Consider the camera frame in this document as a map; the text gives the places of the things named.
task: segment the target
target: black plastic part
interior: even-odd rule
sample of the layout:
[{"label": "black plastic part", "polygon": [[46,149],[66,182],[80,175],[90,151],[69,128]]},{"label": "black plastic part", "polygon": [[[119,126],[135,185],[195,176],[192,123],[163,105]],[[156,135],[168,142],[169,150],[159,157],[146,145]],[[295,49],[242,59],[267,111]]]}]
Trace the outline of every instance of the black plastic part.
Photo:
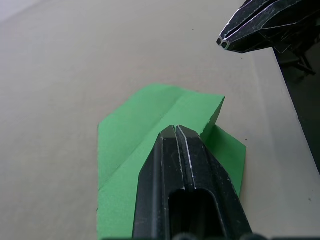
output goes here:
[{"label": "black plastic part", "polygon": [[318,0],[247,0],[218,39],[224,49],[238,53],[269,47],[293,51],[319,35],[319,17]]},{"label": "black plastic part", "polygon": [[199,135],[183,126],[164,129],[139,174],[132,237],[240,239],[250,233],[227,172]]}]

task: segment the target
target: green cardstock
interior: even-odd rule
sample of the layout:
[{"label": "green cardstock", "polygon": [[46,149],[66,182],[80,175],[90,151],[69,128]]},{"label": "green cardstock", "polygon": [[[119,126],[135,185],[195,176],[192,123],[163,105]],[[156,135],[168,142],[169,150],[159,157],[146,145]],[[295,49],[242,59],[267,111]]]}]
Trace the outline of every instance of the green cardstock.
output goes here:
[{"label": "green cardstock", "polygon": [[158,134],[170,125],[196,131],[240,194],[246,147],[217,127],[225,97],[152,84],[98,126],[97,238],[132,236],[138,177]]}]

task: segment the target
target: green paper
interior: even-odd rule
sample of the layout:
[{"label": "green paper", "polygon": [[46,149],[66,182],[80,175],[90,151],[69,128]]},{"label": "green paper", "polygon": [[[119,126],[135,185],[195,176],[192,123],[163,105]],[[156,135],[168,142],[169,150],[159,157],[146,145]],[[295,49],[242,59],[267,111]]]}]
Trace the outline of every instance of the green paper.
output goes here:
[{"label": "green paper", "polygon": [[195,130],[240,193],[246,148],[215,126],[224,98],[152,84],[99,124],[98,239],[131,237],[139,172],[159,132],[170,125]]}]

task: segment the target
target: white wall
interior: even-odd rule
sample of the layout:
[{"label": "white wall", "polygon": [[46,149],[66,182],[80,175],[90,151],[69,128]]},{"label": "white wall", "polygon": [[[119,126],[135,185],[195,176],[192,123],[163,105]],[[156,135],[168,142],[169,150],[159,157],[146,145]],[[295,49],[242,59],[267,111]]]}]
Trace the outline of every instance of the white wall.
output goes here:
[{"label": "white wall", "polygon": [[0,0],[0,23],[43,0]]}]

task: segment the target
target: gray table surface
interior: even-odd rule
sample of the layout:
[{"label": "gray table surface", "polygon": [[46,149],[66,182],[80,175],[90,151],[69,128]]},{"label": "gray table surface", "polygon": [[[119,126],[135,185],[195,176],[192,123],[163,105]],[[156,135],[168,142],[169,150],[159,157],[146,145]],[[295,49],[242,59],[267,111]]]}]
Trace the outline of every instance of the gray table surface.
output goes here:
[{"label": "gray table surface", "polygon": [[320,177],[271,49],[216,38],[234,0],[50,0],[0,25],[0,237],[96,239],[97,125],[150,83],[226,96],[253,231],[320,235]]}]

